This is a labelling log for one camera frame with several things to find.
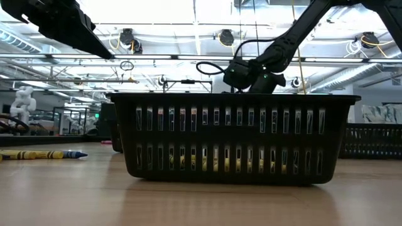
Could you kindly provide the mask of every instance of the white robot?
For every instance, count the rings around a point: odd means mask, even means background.
[[[16,98],[10,107],[10,116],[15,117],[28,125],[30,112],[36,110],[36,100],[31,98],[32,87],[22,86],[16,92]],[[15,122],[9,121],[9,125],[15,125]]]

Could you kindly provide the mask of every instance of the table surface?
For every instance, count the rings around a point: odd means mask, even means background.
[[[0,162],[0,225],[401,225],[402,162],[339,160],[313,187],[152,182],[133,178],[111,145],[82,159]]]

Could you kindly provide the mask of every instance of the ceiling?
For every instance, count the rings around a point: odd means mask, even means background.
[[[107,4],[101,4],[98,0],[78,0],[80,7],[97,26],[94,33],[103,41],[104,45],[115,54],[130,55],[131,52],[123,46],[117,46],[119,33],[123,28],[132,28],[134,37],[143,46],[144,55],[193,55],[193,56],[228,56],[233,55],[233,49],[225,47],[217,40],[222,29],[232,30],[235,38],[234,49],[244,40],[274,38],[283,34],[290,28],[293,22],[291,1],[266,1],[242,0],[242,7],[239,7],[239,0],[175,0],[175,1],[127,1],[113,0]],[[296,1],[295,15],[298,18],[307,7],[309,0]],[[55,40],[45,38],[38,32],[33,24],[21,23],[4,11],[0,11],[0,30],[6,30],[13,35],[25,40],[30,45],[37,47],[40,53],[61,53],[61,54],[85,54],[69,46],[63,45]],[[382,46],[385,53],[395,46],[392,37],[389,35],[378,15],[358,5],[349,8],[333,8],[321,20],[315,31],[300,46],[302,57],[330,57],[330,58],[382,58],[384,57],[379,49],[364,49],[358,51],[351,42],[355,37],[360,37],[363,32],[372,31],[379,38],[381,43],[388,43]],[[240,54],[247,57],[256,57],[261,54],[270,43],[249,43],[244,45]],[[0,41],[1,53],[27,53],[19,48]],[[43,59],[10,58],[14,63],[29,67],[33,73],[26,70],[27,78],[35,78],[36,72],[40,75],[47,75],[52,79],[72,79],[80,77],[92,80],[116,80],[133,79],[135,83],[97,83],[74,85],[71,82],[56,82],[52,87],[64,89],[107,89],[107,90],[133,90],[145,92],[154,90],[160,92],[162,86],[158,85],[161,76],[167,80],[194,79],[212,81],[212,78],[201,75],[195,69],[196,60],[130,60],[134,65],[132,71],[120,69],[120,63],[124,60],[107,62],[96,59],[58,59],[58,64],[52,64]],[[0,62],[0,67],[18,68],[12,62]],[[225,68],[228,62],[220,62]],[[320,81],[331,77],[336,72],[346,68],[346,65],[335,65],[331,63],[303,64],[302,71],[307,80],[308,87],[314,86]],[[214,68],[205,66],[202,69],[213,72]],[[290,81],[300,77],[300,67],[293,63],[284,71],[288,85],[285,88],[277,89],[277,92],[294,92],[290,87]],[[16,73],[6,74],[7,77],[22,78]],[[175,84],[170,91],[174,92],[209,92],[210,87],[196,84]],[[85,95],[93,98],[103,98],[101,92],[95,95],[93,92],[62,92],[68,95]]]

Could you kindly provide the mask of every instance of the wooden table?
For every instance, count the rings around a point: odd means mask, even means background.
[[[89,157],[0,162],[1,226],[402,225],[398,161],[339,160],[330,183],[299,188],[139,180],[97,143],[13,149]]]

